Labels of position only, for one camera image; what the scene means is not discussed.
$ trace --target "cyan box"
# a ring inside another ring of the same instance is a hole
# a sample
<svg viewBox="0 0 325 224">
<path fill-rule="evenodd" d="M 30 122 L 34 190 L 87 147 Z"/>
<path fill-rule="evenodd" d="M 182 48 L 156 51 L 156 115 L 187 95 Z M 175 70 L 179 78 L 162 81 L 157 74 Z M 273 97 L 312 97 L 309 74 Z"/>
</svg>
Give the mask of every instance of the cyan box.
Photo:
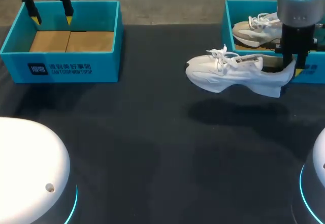
<svg viewBox="0 0 325 224">
<path fill-rule="evenodd" d="M 0 51 L 16 83 L 117 82 L 123 36 L 120 3 L 74 1 L 68 25 L 62 2 L 35 2 L 42 24 L 23 3 Z M 38 30 L 113 31 L 111 52 L 29 52 Z"/>
<path fill-rule="evenodd" d="M 273 51 L 237 50 L 235 47 L 232 26 L 241 21 L 248 21 L 248 16 L 257 17 L 259 13 L 274 13 L 277 11 L 276 1 L 226 0 L 222 21 L 222 42 L 227 45 L 228 51 L 239 55 L 265 54 L 282 56 Z M 315 38 L 323 42 L 325 29 L 317 29 Z M 325 83 L 325 52 L 310 52 L 303 71 L 292 82 L 296 83 Z"/>
</svg>

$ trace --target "shoelace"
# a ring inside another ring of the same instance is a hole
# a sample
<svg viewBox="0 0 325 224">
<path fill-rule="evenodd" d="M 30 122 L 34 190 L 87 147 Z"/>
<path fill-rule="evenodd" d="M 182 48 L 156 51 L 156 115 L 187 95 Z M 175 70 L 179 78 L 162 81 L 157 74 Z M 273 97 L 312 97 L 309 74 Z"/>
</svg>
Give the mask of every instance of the shoelace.
<svg viewBox="0 0 325 224">
<path fill-rule="evenodd" d="M 222 50 L 212 49 L 212 50 L 207 50 L 207 52 L 211 53 L 213 58 L 215 58 L 214 68 L 219 72 L 223 72 L 225 68 L 228 68 L 228 66 L 237 68 L 239 64 L 244 65 L 247 63 L 255 63 L 254 60 L 243 61 L 238 63 L 236 59 L 234 59 L 234 57 L 238 57 L 240 55 L 229 51 L 227 52 L 226 45 L 224 45 Z"/>
<path fill-rule="evenodd" d="M 268 18 L 264 18 L 266 15 L 269 15 L 269 13 L 260 13 L 256 17 L 248 17 L 248 23 L 249 27 L 251 29 L 256 29 L 259 26 L 271 26 L 271 21 Z"/>
</svg>

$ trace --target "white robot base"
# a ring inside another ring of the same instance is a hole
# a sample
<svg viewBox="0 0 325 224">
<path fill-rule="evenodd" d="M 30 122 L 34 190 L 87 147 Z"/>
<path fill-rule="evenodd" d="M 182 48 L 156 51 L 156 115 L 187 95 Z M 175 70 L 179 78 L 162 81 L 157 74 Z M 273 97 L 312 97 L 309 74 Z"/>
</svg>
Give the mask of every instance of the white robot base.
<svg viewBox="0 0 325 224">
<path fill-rule="evenodd" d="M 325 224 L 325 130 L 302 167 L 291 209 L 296 224 Z"/>
<path fill-rule="evenodd" d="M 78 187 L 62 140 L 46 126 L 0 117 L 0 223 L 71 224 Z"/>
</svg>

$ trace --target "label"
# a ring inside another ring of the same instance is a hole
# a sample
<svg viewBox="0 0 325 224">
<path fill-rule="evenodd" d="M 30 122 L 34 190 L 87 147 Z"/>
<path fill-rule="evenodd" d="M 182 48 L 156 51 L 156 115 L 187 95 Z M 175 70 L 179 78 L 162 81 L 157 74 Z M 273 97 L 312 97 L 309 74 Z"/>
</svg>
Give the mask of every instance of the label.
<svg viewBox="0 0 325 224">
<path fill-rule="evenodd" d="M 27 65 L 33 75 L 48 75 L 43 63 L 28 63 Z"/>
<path fill-rule="evenodd" d="M 50 64 L 51 74 L 92 74 L 90 64 Z"/>
<path fill-rule="evenodd" d="M 305 68 L 300 74 L 313 75 L 317 70 L 317 65 L 305 65 Z"/>
</svg>

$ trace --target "shoe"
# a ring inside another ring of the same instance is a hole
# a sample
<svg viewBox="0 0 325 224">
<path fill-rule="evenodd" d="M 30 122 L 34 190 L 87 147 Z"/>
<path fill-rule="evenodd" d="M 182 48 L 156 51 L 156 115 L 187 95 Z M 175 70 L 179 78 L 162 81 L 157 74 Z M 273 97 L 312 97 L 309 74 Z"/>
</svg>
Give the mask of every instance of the shoe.
<svg viewBox="0 0 325 224">
<path fill-rule="evenodd" d="M 281 67 L 281 57 L 262 54 L 239 56 L 222 50 L 208 50 L 209 55 L 194 57 L 186 63 L 185 73 L 196 86 L 214 93 L 220 93 L 234 84 L 242 84 L 255 93 L 278 98 L 281 87 L 294 75 L 296 60 L 280 72 L 264 72 L 266 68 Z"/>
<path fill-rule="evenodd" d="M 261 13 L 256 17 L 248 17 L 248 21 L 236 23 L 233 36 L 249 47 L 259 47 L 268 42 L 279 43 L 282 34 L 282 22 L 277 13 Z"/>
</svg>

